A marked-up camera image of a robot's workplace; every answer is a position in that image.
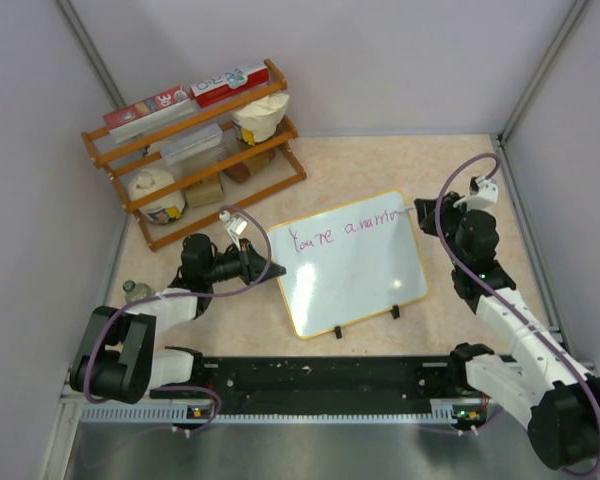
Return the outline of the yellow framed whiteboard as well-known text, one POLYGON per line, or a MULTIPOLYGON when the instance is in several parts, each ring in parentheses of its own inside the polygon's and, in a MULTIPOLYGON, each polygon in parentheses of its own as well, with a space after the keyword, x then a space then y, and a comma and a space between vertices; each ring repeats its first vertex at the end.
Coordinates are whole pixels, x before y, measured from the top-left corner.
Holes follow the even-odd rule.
POLYGON ((362 198, 272 227, 272 259, 295 334, 308 339, 335 326, 390 312, 429 290, 410 212, 399 190, 362 198))

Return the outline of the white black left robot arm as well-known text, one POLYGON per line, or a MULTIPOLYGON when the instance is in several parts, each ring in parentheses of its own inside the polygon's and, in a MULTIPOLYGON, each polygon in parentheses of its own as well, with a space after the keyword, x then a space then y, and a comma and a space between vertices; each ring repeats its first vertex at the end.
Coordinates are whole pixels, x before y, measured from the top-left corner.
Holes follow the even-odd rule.
POLYGON ((155 351, 156 338, 201 317, 222 293, 214 285, 240 279, 246 290, 282 277, 286 268, 260 255, 246 238, 224 251, 205 234, 185 238, 181 265, 169 286, 122 308, 93 310, 71 365, 69 386, 90 401, 138 402, 146 391, 173 384, 185 396, 206 387, 192 349, 168 346, 155 351))

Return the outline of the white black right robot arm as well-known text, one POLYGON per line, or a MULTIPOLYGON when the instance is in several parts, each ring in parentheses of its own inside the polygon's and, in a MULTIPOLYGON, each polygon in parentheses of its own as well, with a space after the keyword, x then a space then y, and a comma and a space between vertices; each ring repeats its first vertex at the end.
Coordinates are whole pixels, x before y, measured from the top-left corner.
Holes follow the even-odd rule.
POLYGON ((496 219, 468 209, 451 192, 414 202, 421 231, 447 251, 458 296, 501 339, 520 366, 514 371, 483 344, 459 344, 446 380, 456 394, 493 398, 525 428, 533 450, 552 470, 600 463, 600 377, 577 362, 539 322, 496 258, 496 219))

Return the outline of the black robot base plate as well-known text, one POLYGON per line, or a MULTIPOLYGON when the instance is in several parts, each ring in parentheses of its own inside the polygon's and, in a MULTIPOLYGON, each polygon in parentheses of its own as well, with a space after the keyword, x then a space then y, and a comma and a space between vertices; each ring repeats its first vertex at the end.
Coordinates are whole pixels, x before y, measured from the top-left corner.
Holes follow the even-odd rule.
POLYGON ((198 356, 191 379, 154 399, 200 398, 186 386, 218 394, 224 414, 372 415, 429 413, 434 403, 483 417, 496 402, 449 381, 446 356, 198 356))

